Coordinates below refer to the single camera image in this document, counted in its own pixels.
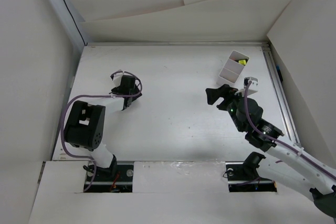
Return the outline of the blue highlighter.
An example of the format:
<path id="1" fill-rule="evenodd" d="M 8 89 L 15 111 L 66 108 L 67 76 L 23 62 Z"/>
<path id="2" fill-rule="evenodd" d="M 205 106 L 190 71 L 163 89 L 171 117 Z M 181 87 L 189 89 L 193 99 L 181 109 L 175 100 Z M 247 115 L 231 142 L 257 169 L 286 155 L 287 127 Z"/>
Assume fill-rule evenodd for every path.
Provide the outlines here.
<path id="1" fill-rule="evenodd" d="M 280 69 L 280 67 L 278 65 L 276 65 L 276 70 L 277 70 L 277 74 L 278 74 L 279 80 L 282 83 L 283 82 L 283 76 L 282 76 L 282 73 L 281 73 L 281 69 Z"/>

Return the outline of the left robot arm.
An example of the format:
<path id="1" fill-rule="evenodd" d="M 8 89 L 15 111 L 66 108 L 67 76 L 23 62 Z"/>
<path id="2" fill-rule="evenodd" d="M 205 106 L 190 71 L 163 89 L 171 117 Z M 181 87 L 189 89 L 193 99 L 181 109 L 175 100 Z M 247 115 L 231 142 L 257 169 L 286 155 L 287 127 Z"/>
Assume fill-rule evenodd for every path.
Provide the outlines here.
<path id="1" fill-rule="evenodd" d="M 61 144 L 64 152 L 73 158 L 92 161 L 88 172 L 112 180 L 117 175 L 117 159 L 103 144 L 104 121 L 107 115 L 127 109 L 142 96 L 142 82 L 129 72 L 114 73 L 115 84 L 104 95 L 78 95 L 68 102 L 61 116 Z"/>

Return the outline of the yellow highlighter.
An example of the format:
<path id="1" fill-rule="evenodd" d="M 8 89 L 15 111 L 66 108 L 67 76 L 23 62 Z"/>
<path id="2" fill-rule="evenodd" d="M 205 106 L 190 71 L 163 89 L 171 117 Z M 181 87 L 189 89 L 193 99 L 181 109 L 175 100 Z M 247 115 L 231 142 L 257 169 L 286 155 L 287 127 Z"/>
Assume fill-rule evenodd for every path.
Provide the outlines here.
<path id="1" fill-rule="evenodd" d="M 247 64 L 247 60 L 246 59 L 238 60 L 238 63 L 245 66 Z"/>

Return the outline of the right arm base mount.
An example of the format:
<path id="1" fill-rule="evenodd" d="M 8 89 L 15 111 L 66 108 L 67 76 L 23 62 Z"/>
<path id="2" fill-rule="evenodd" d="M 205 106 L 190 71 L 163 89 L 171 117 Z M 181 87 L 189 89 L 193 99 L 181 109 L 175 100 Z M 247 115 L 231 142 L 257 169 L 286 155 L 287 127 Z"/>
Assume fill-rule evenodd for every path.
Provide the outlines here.
<path id="1" fill-rule="evenodd" d="M 244 161 L 225 162 L 226 170 L 223 178 L 227 179 L 230 193 L 276 193 L 277 187 L 273 180 L 262 178 L 257 173 L 259 163 L 266 157 L 252 152 Z"/>

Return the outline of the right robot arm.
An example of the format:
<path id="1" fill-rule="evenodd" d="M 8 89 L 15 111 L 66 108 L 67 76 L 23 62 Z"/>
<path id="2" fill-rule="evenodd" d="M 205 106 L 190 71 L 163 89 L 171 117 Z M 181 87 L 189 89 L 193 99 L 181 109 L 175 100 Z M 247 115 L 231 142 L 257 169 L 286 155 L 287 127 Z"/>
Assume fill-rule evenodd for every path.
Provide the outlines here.
<path id="1" fill-rule="evenodd" d="M 249 98 L 248 80 L 242 90 L 227 84 L 207 88 L 207 103 L 228 112 L 245 140 L 261 152 L 252 152 L 244 161 L 243 173 L 247 178 L 260 177 L 274 180 L 304 195 L 324 214 L 335 218 L 335 169 L 317 160 L 302 147 L 288 139 L 276 126 L 262 118 L 263 109 Z"/>

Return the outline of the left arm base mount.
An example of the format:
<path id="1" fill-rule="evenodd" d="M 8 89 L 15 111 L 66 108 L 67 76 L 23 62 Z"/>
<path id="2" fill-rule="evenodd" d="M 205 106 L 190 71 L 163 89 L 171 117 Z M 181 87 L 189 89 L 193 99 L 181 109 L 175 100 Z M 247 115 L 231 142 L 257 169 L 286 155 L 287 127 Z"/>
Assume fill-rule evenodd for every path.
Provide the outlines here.
<path id="1" fill-rule="evenodd" d="M 117 162 L 113 174 L 97 169 L 86 193 L 131 193 L 133 188 L 134 162 Z"/>

